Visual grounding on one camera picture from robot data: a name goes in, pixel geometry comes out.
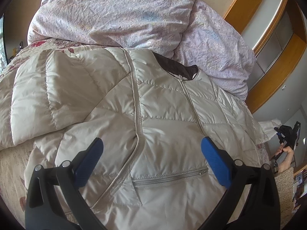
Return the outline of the person's right hand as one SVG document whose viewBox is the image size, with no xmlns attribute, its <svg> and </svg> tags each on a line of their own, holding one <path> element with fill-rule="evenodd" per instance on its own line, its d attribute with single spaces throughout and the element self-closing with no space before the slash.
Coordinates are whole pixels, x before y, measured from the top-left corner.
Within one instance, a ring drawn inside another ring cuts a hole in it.
<svg viewBox="0 0 307 230">
<path fill-rule="evenodd" d="M 283 162 L 278 165 L 278 173 L 282 173 L 290 168 L 292 158 L 294 156 L 294 150 L 290 146 L 284 147 L 284 144 L 282 143 L 277 149 L 275 156 L 280 153 L 286 153 L 286 157 Z"/>
</svg>

